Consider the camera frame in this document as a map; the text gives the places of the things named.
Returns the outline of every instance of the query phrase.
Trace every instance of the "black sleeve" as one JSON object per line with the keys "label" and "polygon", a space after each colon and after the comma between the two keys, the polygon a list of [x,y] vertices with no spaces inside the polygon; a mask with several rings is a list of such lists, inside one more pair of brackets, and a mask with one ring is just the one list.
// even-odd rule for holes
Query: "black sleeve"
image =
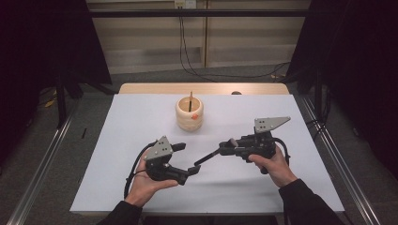
{"label": "black sleeve", "polygon": [[99,222],[98,225],[137,225],[142,211],[143,208],[120,201],[114,211]]}
{"label": "black sleeve", "polygon": [[279,189],[292,225],[343,224],[331,208],[298,179]]}

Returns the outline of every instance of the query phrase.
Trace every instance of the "hand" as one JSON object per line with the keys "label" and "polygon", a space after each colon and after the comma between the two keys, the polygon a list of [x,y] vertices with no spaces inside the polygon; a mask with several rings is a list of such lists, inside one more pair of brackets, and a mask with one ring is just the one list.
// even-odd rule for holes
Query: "hand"
{"label": "hand", "polygon": [[130,193],[125,199],[125,202],[138,207],[143,207],[152,198],[156,191],[178,185],[178,182],[175,180],[154,181],[148,176],[144,171],[144,156],[146,155],[146,152],[147,150],[141,156],[140,163],[135,170],[135,172],[138,173],[134,176]]}
{"label": "hand", "polygon": [[293,181],[297,180],[297,177],[290,170],[289,166],[284,159],[281,149],[276,145],[276,153],[271,158],[264,158],[258,155],[249,155],[249,160],[254,162],[258,168],[265,167],[268,173],[279,188],[284,187]]}

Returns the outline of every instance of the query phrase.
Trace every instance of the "white wall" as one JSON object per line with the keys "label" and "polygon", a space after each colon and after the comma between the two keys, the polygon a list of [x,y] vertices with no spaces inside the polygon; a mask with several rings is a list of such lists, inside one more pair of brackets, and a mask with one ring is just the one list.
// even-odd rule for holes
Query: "white wall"
{"label": "white wall", "polygon": [[[171,9],[174,1],[87,0],[90,9]],[[306,9],[310,0],[198,0],[198,8]],[[223,67],[290,61],[304,18],[184,18],[191,64]],[[178,18],[93,19],[111,74],[178,69]]]}

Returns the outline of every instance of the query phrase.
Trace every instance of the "left hand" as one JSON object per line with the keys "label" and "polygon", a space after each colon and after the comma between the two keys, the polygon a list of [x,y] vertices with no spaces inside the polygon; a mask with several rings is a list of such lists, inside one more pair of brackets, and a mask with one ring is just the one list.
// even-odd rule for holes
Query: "left hand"
{"label": "left hand", "polygon": [[125,199],[125,202],[138,207],[143,207],[152,198],[156,191],[178,185],[178,182],[175,180],[154,181],[148,176],[148,174],[144,171],[146,164],[144,161],[144,156],[146,156],[147,151],[148,150],[146,149],[141,156],[140,163],[135,170],[135,172],[138,173],[134,176],[130,193]]}

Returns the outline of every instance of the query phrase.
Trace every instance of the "white tabletop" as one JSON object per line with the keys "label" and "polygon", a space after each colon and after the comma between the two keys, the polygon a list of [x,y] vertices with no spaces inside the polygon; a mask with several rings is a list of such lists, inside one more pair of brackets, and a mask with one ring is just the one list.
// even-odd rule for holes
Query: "white tabletop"
{"label": "white tabletop", "polygon": [[[272,131],[288,147],[290,167],[334,211],[344,211],[293,96],[196,95],[205,105],[204,124],[194,132],[176,124],[182,95],[116,95],[71,212],[108,213],[123,200],[132,164],[148,143],[166,135],[186,143],[170,163],[187,170],[230,138],[253,134],[254,118],[290,116]],[[283,211],[278,188],[268,175],[240,157],[216,156],[202,164],[185,186],[158,191],[145,205],[150,215],[264,215]]]}

